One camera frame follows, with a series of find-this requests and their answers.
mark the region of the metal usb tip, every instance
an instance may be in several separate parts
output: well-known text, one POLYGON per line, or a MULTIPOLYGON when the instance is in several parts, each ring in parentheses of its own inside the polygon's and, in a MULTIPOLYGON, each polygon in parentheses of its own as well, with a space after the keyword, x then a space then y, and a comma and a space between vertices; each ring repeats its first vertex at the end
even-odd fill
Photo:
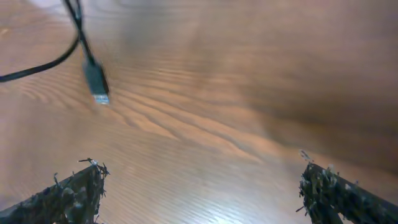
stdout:
POLYGON ((94 100, 96 103, 103 104, 103 105, 108 105, 109 104, 109 98, 107 95, 102 94, 102 95, 93 95, 94 100))

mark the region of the dark fuzzy object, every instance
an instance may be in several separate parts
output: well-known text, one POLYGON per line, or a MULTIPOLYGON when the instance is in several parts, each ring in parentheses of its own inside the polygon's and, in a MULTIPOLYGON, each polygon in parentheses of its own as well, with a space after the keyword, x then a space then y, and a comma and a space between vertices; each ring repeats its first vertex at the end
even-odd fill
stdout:
POLYGON ((100 198, 105 195, 106 166, 92 159, 91 165, 24 202, 0 212, 1 224, 86 224, 95 223, 100 198))
POLYGON ((339 213, 354 224, 398 223, 395 205, 342 179, 330 167, 310 162, 302 174, 300 196, 314 224, 343 223, 339 213))

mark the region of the wood grain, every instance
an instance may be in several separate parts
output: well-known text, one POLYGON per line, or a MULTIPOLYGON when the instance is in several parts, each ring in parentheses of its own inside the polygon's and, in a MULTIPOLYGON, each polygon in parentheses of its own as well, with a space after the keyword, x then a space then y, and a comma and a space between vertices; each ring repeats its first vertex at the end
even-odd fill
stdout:
MULTIPOLYGON (((112 173, 102 222, 310 223, 298 149, 398 203, 395 1, 82 3, 111 105, 80 49, 0 85, 0 209, 94 157, 112 173)), ((48 0, 0 0, 0 25, 2 74, 75 35, 48 0)))

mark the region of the wooden surface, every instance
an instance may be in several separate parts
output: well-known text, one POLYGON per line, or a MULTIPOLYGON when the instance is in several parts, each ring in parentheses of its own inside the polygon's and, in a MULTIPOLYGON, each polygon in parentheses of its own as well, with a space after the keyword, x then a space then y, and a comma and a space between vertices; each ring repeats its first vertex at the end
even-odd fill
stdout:
MULTIPOLYGON (((111 105, 94 105, 81 50, 0 85, 0 209, 93 157, 110 169, 106 223, 310 223, 306 150, 398 202, 393 0, 87 0, 111 105)), ((0 0, 0 73, 53 60, 63 5, 0 0)))

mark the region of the usb plug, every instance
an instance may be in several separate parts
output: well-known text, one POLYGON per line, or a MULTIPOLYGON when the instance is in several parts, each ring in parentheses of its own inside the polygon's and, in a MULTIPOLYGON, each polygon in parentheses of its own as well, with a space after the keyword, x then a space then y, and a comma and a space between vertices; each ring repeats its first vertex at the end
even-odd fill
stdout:
POLYGON ((109 87, 102 66, 98 62, 87 60, 83 64, 83 71, 96 103, 109 104, 109 87))

